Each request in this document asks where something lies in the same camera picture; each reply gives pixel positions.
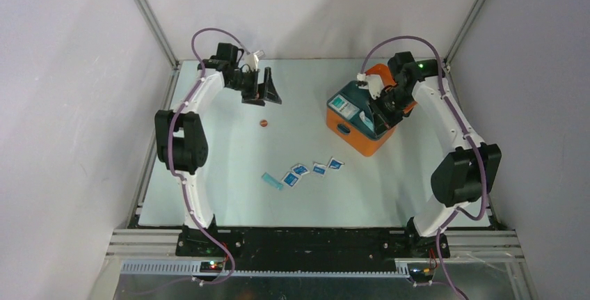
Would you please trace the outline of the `dark teal divider tray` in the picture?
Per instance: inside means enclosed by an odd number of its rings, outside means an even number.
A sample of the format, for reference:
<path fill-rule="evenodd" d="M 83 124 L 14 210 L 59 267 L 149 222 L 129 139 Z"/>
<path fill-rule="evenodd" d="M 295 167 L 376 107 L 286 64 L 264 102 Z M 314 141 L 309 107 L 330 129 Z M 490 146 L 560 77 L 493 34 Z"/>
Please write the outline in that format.
<path fill-rule="evenodd" d="M 348 101 L 356 105 L 360 111 L 352 119 L 346 120 L 337 114 L 328 106 L 328 102 L 332 100 L 337 94 L 342 94 Z M 332 97 L 326 102 L 327 114 L 326 124 L 333 130 L 338 136 L 342 137 L 346 141 L 352 141 L 353 143 L 376 143 L 377 141 L 387 141 L 393 134 L 394 129 L 390 129 L 383 132 L 377 132 L 376 130 L 376 119 L 371 112 L 369 107 L 369 101 L 372 100 L 369 91 L 357 87 L 356 82 L 350 81 L 344 87 L 339 89 Z M 359 119 L 359 113 L 364 111 L 368 116 L 371 117 L 374 123 L 374 132 L 369 131 Z"/>

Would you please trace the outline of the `teal white label packet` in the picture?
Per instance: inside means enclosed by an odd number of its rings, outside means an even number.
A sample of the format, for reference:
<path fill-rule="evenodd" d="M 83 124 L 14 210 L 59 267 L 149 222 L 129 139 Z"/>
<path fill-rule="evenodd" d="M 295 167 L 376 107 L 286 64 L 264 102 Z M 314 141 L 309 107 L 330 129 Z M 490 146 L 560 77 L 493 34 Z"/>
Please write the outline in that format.
<path fill-rule="evenodd" d="M 352 119 L 360 109 L 348 101 L 342 94 L 337 94 L 328 102 L 328 106 L 346 120 Z"/>

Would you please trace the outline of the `blue white wipe sachet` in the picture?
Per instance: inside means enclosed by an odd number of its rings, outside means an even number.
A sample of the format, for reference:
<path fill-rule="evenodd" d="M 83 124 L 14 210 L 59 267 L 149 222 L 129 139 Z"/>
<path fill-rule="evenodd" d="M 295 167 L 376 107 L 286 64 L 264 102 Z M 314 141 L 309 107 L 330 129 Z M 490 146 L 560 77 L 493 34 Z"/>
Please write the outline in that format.
<path fill-rule="evenodd" d="M 312 167 L 312 172 L 314 174 L 325 176 L 327 170 L 327 166 L 325 164 L 314 163 Z"/>
<path fill-rule="evenodd" d="M 343 167 L 344 162 L 340 161 L 334 157 L 331 157 L 328 163 L 328 168 L 330 169 L 334 169 L 334 170 L 340 170 L 341 167 Z"/>
<path fill-rule="evenodd" d="M 295 187 L 299 183 L 300 179 L 300 175 L 296 174 L 293 171 L 290 171 L 283 176 L 281 182 L 288 187 Z"/>
<path fill-rule="evenodd" d="M 304 164 L 296 164 L 291 168 L 292 172 L 295 173 L 297 176 L 302 177 L 310 173 L 310 170 Z"/>

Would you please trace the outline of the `teal strip packet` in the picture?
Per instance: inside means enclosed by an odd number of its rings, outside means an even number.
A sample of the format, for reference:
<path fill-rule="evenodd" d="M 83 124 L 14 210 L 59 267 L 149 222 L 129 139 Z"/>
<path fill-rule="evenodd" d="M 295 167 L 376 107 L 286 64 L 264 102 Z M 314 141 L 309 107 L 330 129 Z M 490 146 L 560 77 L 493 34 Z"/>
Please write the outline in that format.
<path fill-rule="evenodd" d="M 270 175 L 268 173 L 264 173 L 262 175 L 262 180 L 277 190 L 282 190 L 282 188 L 283 188 L 283 183 L 281 181 L 275 179 L 272 175 Z"/>

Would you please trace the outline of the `small teal tube packet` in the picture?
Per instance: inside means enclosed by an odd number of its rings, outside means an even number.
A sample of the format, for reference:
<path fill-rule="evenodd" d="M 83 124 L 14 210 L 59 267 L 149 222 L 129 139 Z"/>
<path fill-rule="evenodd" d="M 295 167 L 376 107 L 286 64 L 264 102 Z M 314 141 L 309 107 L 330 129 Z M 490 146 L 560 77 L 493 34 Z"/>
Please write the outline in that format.
<path fill-rule="evenodd" d="M 374 132 L 374 123 L 370 116 L 368 116 L 364 111 L 359 113 L 359 119 L 362 121 L 363 125 L 371 132 Z"/>

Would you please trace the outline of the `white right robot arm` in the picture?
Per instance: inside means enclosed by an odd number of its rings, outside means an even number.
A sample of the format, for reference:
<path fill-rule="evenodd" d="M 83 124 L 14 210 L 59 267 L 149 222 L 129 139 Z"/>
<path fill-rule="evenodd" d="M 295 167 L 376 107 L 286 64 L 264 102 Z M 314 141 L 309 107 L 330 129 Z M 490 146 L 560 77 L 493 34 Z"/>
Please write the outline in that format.
<path fill-rule="evenodd" d="M 410 52 L 400 52 L 385 65 L 362 70 L 358 80 L 368 84 L 375 134 L 392 131 L 418 106 L 433 124 L 442 148 L 443 159 L 430 179 L 433 195 L 426 209 L 408 222 L 414 232 L 404 239 L 407 252 L 422 257 L 431 250 L 432 237 L 442 234 L 450 219 L 465 213 L 470 203 L 481 203 L 471 219 L 482 218 L 502 152 L 468 122 L 436 60 L 416 61 Z"/>

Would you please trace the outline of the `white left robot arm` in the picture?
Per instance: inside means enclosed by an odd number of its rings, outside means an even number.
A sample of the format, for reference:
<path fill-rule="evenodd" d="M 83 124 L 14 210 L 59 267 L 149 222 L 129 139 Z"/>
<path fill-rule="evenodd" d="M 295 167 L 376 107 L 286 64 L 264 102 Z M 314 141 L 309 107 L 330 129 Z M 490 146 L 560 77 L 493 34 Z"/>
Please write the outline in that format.
<path fill-rule="evenodd" d="M 224 88 L 238 91 L 244 104 L 281 104 L 271 68 L 259 67 L 263 56 L 262 50 L 250 53 L 220 42 L 213 56 L 199 62 L 196 81 L 187 95 L 173 108 L 159 110 L 154 116 L 158 160 L 181 187 L 184 225 L 203 229 L 193 238 L 193 247 L 202 255 L 213 255 L 220 246 L 220 237 L 206 229 L 212 224 L 214 213 L 202 173 L 209 154 L 202 115 Z"/>

